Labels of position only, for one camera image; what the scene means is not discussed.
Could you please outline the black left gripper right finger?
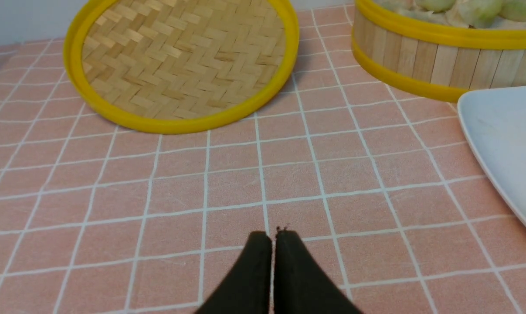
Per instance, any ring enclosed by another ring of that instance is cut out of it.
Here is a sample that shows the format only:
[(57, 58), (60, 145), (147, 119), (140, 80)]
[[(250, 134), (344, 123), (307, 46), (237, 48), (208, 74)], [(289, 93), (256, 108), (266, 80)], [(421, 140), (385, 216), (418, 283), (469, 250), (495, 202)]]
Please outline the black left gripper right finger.
[(327, 276), (293, 230), (275, 236), (276, 314), (362, 313)]

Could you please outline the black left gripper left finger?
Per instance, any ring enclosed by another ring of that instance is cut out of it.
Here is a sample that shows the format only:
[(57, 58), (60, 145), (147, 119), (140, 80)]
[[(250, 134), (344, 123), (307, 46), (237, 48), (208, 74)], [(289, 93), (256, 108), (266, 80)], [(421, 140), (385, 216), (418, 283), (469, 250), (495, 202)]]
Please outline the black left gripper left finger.
[(249, 234), (241, 254), (197, 314), (268, 314), (271, 239), (263, 231)]

